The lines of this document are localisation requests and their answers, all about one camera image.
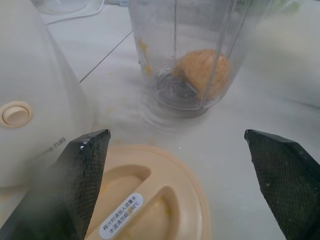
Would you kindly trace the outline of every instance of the sticker on lid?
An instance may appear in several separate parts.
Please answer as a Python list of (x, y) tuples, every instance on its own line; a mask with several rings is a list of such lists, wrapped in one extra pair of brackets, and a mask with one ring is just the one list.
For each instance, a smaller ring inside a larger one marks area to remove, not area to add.
[(102, 223), (99, 228), (100, 237), (112, 239), (126, 222), (144, 204), (140, 193), (132, 193), (124, 202)]

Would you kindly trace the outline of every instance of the round button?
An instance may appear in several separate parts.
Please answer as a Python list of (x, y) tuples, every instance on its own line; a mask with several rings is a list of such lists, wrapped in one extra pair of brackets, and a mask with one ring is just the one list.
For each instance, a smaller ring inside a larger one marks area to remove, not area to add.
[(12, 101), (0, 107), (0, 125), (7, 128), (19, 128), (32, 118), (32, 108), (23, 101)]
[(29, 113), (22, 106), (12, 106), (4, 111), (2, 119), (9, 125), (20, 126), (28, 121)]

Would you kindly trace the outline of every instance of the black mesh pad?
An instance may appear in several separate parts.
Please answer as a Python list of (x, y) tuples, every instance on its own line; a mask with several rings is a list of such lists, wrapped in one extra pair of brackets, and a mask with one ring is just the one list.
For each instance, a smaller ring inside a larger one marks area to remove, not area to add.
[(247, 140), (260, 190), (287, 240), (320, 240), (320, 165), (296, 142), (255, 130)]
[(0, 229), (0, 240), (83, 240), (99, 195), (109, 130), (71, 141)]

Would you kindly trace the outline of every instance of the tile grout line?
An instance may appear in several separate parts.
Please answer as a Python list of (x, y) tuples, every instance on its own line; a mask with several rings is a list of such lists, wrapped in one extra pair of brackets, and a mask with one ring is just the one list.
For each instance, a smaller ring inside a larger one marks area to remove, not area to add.
[(124, 39), (121, 40), (121, 42), (119, 42), (93, 69), (91, 69), (91, 71), (89, 71), (81, 80), (80, 83), (83, 82), (83, 80), (86, 79), (86, 77), (89, 76), (89, 74), (91, 74), (124, 40), (126, 40), (127, 37), (129, 37), (129, 35), (132, 33), (129, 32), (129, 34), (127, 36), (124, 37)]

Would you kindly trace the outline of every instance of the blender jar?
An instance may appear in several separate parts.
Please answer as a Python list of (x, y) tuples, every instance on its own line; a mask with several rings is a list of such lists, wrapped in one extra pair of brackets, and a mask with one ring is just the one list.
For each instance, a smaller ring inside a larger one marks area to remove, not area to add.
[(226, 94), (247, 32), (271, 0), (130, 0), (142, 75), (166, 112), (190, 118)]

